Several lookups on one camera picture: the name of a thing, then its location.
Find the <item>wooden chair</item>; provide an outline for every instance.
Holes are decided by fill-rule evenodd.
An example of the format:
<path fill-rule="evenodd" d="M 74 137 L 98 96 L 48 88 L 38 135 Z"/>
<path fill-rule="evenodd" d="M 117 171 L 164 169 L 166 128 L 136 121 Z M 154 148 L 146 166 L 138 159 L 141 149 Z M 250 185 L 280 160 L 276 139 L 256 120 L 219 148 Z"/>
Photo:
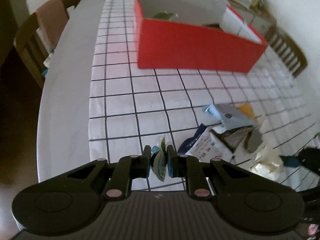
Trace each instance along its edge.
<path fill-rule="evenodd" d="M 62 0 L 65 10 L 71 6 L 77 6 L 81 0 Z M 41 73 L 45 70 L 43 62 L 48 57 L 42 41 L 36 33 L 39 23 L 36 14 L 31 14 L 21 25 L 14 38 L 14 47 L 21 60 L 42 89 L 44 77 Z"/>
<path fill-rule="evenodd" d="M 297 77 L 307 67 L 308 62 L 304 53 L 283 30 L 273 26 L 269 29 L 265 39 L 292 72 L 294 77 Z"/>

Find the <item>tablecloth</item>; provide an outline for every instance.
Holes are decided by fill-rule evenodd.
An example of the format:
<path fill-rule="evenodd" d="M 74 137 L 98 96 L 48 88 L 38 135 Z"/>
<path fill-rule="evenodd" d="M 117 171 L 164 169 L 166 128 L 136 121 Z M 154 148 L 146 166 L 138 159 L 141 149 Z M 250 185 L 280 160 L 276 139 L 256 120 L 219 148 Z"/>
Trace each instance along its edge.
<path fill-rule="evenodd" d="M 285 65 L 269 47 L 248 74 L 190 69 L 139 69 L 133 39 L 133 0 L 106 0 L 92 63 L 89 103 L 90 159 L 141 154 L 165 135 L 175 149 L 201 123 L 215 125 L 204 106 L 249 102 L 268 143 L 283 155 L 317 147 L 316 122 Z M 237 164 L 254 158 L 239 150 Z M 253 160 L 240 165 L 249 168 Z M 309 170 L 286 168 L 278 182 L 295 190 L 318 184 Z M 133 190 L 184 190 L 184 180 L 135 179 Z"/>

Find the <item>red cardboard box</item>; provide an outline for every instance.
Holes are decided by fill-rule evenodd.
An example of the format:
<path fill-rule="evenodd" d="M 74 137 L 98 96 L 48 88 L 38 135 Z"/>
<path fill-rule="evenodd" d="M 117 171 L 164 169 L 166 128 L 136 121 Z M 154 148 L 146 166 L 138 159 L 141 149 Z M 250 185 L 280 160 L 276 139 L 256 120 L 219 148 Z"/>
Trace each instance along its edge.
<path fill-rule="evenodd" d="M 134 0 L 138 67 L 248 73 L 268 43 L 236 12 L 215 0 Z M 177 13 L 173 21 L 152 19 Z M 202 27 L 219 23 L 220 28 Z"/>

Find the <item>cardboard piece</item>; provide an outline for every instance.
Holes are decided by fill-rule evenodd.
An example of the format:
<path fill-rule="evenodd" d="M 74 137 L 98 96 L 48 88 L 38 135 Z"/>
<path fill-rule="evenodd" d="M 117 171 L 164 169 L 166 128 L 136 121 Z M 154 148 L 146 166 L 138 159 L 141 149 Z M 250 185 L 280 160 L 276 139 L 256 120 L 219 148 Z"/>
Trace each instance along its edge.
<path fill-rule="evenodd" d="M 231 7 L 216 0 L 134 0 L 134 11 L 138 67 L 142 69 L 248 73 L 268 47 Z M 178 17 L 152 19 L 164 11 Z M 202 26 L 217 23 L 223 31 Z"/>
<path fill-rule="evenodd" d="M 255 121 L 249 119 L 240 110 L 228 104 L 210 105 L 205 107 L 205 112 L 220 120 L 226 130 L 257 125 Z"/>

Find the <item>floor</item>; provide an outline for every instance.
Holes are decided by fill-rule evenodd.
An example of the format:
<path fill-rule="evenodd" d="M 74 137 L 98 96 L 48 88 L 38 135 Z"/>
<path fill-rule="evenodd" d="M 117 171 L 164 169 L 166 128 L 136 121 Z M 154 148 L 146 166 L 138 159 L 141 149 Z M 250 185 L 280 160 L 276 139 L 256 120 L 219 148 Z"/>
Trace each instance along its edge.
<path fill-rule="evenodd" d="M 12 49 L 0 67 L 0 240 L 18 232 L 11 202 L 37 183 L 36 131 L 41 90 Z"/>

